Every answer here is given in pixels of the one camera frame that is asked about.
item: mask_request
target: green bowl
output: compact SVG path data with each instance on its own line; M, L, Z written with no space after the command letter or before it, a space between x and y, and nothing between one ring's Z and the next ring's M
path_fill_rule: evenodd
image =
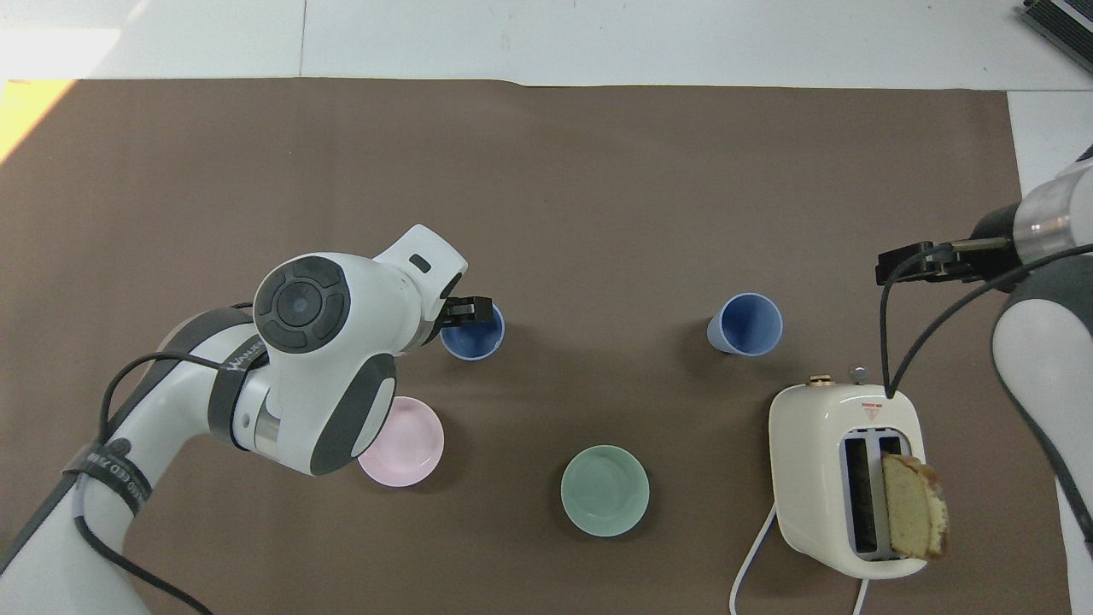
M649 478L634 456L610 445L585 449L562 474L562 506L593 536L618 536L649 506Z

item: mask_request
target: pink bowl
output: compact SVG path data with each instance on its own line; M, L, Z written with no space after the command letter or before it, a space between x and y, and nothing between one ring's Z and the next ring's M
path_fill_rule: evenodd
M444 452L440 419L413 398L396 398L379 435L357 458L376 483L408 487L428 476Z

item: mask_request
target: brown table surface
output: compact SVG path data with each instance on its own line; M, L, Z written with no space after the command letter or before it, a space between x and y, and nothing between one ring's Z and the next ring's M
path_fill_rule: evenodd
M401 490L356 465L310 478L202 437L127 554L216 613L725 613L772 504L773 397L856 363L879 381L875 255L966 236L1020 197L1002 93L81 82L0 166L0 532L177 322L296 253L371 256L423 222L508 328L480 364L439 344L400 360L398 393L444 424L436 472ZM897 287L895 353L968 287ZM704 338L744 289L785 317L765 357ZM991 368L1001 299L945 326L903 387L950 557L873 583L865 613L1069 611L1051 474ZM599 443L651 484L614 540L559 499ZM773 531L740 613L849 613L856 588Z

